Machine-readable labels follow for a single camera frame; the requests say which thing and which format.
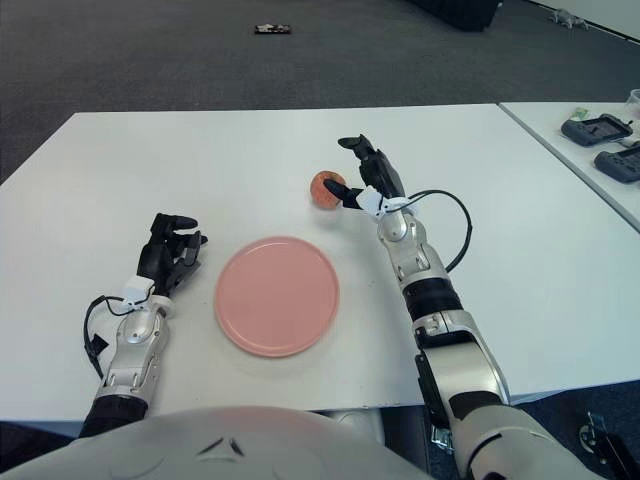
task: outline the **robot forearm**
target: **robot forearm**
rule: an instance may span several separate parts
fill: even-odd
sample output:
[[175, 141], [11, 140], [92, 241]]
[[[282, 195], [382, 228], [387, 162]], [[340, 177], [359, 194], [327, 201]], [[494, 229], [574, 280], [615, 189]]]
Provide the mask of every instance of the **robot forearm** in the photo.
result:
[[424, 226], [398, 211], [380, 219], [378, 237], [413, 320], [420, 388], [433, 434], [455, 451], [460, 475], [600, 478], [529, 415], [508, 406], [502, 372], [472, 316], [462, 309]]

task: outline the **table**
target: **table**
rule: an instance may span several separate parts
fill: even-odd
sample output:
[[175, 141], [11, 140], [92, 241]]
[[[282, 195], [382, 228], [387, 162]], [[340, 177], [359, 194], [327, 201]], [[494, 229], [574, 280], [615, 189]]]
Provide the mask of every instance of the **table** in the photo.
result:
[[[361, 185], [336, 143], [361, 132], [408, 193], [445, 188], [468, 206], [471, 248], [452, 280], [515, 400], [640, 376], [640, 236], [495, 105], [80, 113], [0, 188], [2, 418], [84, 418], [98, 382], [82, 349], [85, 309], [119, 294], [159, 211], [197, 218], [210, 242], [176, 291], [151, 415], [422, 403], [410, 319], [375, 224], [309, 199], [319, 170]], [[457, 206], [434, 197], [419, 218], [448, 262], [464, 237]], [[212, 301], [231, 255], [276, 234], [327, 254], [341, 304], [319, 343], [274, 360], [235, 347]], [[93, 321], [115, 331], [119, 319]]]
[[637, 124], [640, 118], [631, 117], [622, 103], [503, 103], [501, 107], [640, 231], [640, 182], [625, 185], [597, 170], [593, 164], [598, 153], [619, 152], [625, 147], [607, 143], [585, 148], [560, 132], [562, 123], [577, 107], [587, 108], [593, 118], [611, 113], [625, 122], [633, 119]]

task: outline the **pink plate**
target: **pink plate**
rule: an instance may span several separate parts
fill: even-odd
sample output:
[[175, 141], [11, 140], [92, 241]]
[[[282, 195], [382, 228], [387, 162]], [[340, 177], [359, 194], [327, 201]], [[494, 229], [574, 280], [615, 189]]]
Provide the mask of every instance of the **pink plate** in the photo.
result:
[[336, 272], [320, 250], [297, 238], [270, 237], [246, 246], [224, 267], [216, 317], [240, 348], [284, 357], [318, 341], [338, 298]]

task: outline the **black cable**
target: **black cable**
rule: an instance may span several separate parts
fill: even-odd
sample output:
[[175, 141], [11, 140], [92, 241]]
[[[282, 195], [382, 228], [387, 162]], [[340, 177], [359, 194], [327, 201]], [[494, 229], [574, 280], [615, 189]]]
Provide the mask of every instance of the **black cable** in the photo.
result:
[[[149, 290], [149, 292], [147, 293], [147, 299], [149, 298], [149, 295], [151, 295], [151, 290]], [[85, 352], [87, 352], [89, 361], [91, 362], [91, 365], [93, 365], [93, 368], [96, 370], [96, 373], [100, 378], [103, 377], [103, 373], [102, 373], [102, 369], [100, 368], [100, 362], [98, 361], [98, 355], [104, 348], [106, 348], [107, 343], [98, 335], [94, 335], [93, 341], [89, 340], [89, 318], [91, 317], [91, 312], [93, 312], [93, 309], [96, 308], [98, 305], [100, 305], [102, 302], [107, 303], [107, 308], [109, 309], [109, 312], [111, 312], [111, 314], [115, 315], [116, 317], [123, 317], [125, 315], [129, 315], [131, 312], [135, 310], [135, 309], [131, 309], [131, 310], [127, 310], [126, 312], [116, 313], [111, 308], [111, 304], [109, 303], [109, 300], [115, 300], [115, 301], [121, 302], [123, 299], [122, 297], [100, 295], [98, 298], [96, 298], [93, 302], [89, 304], [87, 313], [84, 316], [84, 325], [82, 327], [82, 336], [84, 339], [84, 350]], [[146, 301], [146, 299], [136, 302], [136, 305], [144, 301]], [[97, 347], [96, 339], [98, 339], [98, 343], [100, 344], [100, 347]]]
[[473, 230], [473, 225], [471, 224], [471, 215], [469, 215], [469, 211], [467, 210], [467, 207], [464, 206], [464, 203], [462, 203], [462, 201], [458, 197], [456, 197], [453, 193], [447, 192], [446, 190], [422, 190], [420, 192], [414, 193], [413, 195], [410, 195], [409, 198], [411, 199], [411, 201], [406, 205], [403, 205], [402, 207], [394, 208], [393, 210], [387, 210], [386, 213], [393, 213], [393, 212], [400, 211], [403, 208], [408, 207], [409, 205], [413, 205], [414, 203], [419, 202], [426, 196], [433, 195], [434, 193], [446, 195], [447, 197], [453, 199], [460, 206], [460, 208], [462, 209], [462, 212], [464, 213], [465, 218], [467, 219], [467, 234], [465, 235], [465, 238], [464, 238], [464, 244], [462, 245], [462, 248], [460, 249], [458, 254], [455, 256], [455, 258], [451, 260], [451, 263], [447, 265], [446, 271], [447, 273], [449, 273], [450, 271], [452, 271], [454, 268], [458, 266], [458, 264], [462, 261], [462, 259], [466, 255], [467, 250], [469, 249], [469, 244], [471, 243], [471, 231]]

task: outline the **orange ball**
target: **orange ball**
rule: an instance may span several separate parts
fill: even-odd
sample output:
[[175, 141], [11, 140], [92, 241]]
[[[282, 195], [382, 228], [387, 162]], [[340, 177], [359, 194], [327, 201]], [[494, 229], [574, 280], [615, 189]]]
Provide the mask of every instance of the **orange ball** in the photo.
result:
[[340, 200], [334, 197], [333, 194], [329, 190], [327, 190], [327, 188], [322, 183], [326, 178], [330, 178], [331, 180], [335, 180], [342, 185], [346, 185], [344, 178], [342, 178], [340, 175], [335, 172], [324, 170], [320, 173], [317, 173], [316, 176], [313, 177], [313, 180], [311, 180], [311, 198], [313, 199], [313, 203], [315, 203], [317, 207], [327, 210], [333, 210], [338, 206], [338, 202]]

